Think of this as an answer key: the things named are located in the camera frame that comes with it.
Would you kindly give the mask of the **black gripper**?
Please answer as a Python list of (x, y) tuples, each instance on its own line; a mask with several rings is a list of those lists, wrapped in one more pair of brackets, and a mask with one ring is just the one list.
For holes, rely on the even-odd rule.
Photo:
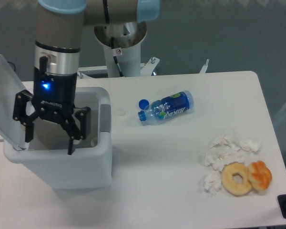
[[(40, 119), (60, 124), (69, 136), (68, 155), (74, 152), (74, 140), (85, 140), (91, 132), (91, 108), (74, 109), (77, 73), (53, 75), (34, 69), (33, 94), (22, 90), (15, 95), (13, 119), (25, 127), (25, 142), (34, 138), (34, 121)], [(26, 113), (27, 103), (32, 102), (35, 111)]]

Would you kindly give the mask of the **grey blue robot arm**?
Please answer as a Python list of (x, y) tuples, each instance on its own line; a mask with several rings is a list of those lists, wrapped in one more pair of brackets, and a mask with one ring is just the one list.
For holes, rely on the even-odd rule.
[(109, 48), (108, 74), (140, 75), (140, 62), (121, 59), (125, 49), (141, 43), (146, 22), (160, 13), (158, 0), (40, 0), (33, 91), (15, 96), (13, 119), (25, 127), (25, 142), (34, 135), (37, 118), (59, 124), (69, 136), (68, 154), (74, 140), (89, 134), (89, 107), (74, 104), (81, 51), (82, 29), (94, 26), (97, 39)]

